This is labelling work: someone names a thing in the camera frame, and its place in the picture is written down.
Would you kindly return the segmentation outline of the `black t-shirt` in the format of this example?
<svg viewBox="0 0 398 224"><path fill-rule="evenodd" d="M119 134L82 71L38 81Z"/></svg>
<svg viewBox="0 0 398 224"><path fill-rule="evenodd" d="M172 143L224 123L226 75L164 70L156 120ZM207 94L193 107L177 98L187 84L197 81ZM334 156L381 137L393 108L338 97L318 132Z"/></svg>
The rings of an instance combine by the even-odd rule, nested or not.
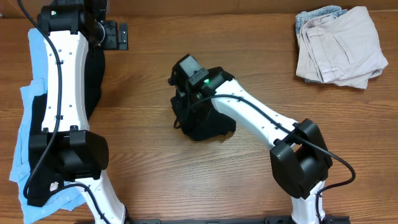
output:
<svg viewBox="0 0 398 224"><path fill-rule="evenodd" d="M211 101L190 108L191 101L187 95L181 97L176 93L170 99L170 102L176 115L174 128L181 129L185 135L194 141L227 135L236 130L235 120L215 110Z"/></svg>

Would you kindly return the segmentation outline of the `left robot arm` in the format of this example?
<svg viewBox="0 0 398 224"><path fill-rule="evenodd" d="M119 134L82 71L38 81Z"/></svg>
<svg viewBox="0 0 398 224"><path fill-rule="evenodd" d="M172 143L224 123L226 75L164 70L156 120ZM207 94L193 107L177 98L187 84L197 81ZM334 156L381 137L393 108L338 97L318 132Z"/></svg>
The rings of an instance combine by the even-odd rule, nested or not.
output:
<svg viewBox="0 0 398 224"><path fill-rule="evenodd" d="M88 123L101 96L104 52L128 48L127 25L107 20L107 9L106 1L53 1L31 19L44 38L48 74L46 92L34 100L22 193L41 207L77 189L95 223L129 223L106 171L108 143Z"/></svg>

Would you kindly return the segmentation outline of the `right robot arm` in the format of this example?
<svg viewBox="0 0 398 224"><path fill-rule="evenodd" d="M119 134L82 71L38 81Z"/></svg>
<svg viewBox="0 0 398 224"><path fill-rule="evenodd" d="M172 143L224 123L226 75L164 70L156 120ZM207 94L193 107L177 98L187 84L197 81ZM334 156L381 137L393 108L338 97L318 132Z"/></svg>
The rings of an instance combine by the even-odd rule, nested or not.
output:
<svg viewBox="0 0 398 224"><path fill-rule="evenodd" d="M290 195L292 223L324 223L321 190L332 166L319 127L285 117L251 96L222 67L206 69L187 54L173 67L168 83L174 127L194 141L246 128L269 151L272 175Z"/></svg>

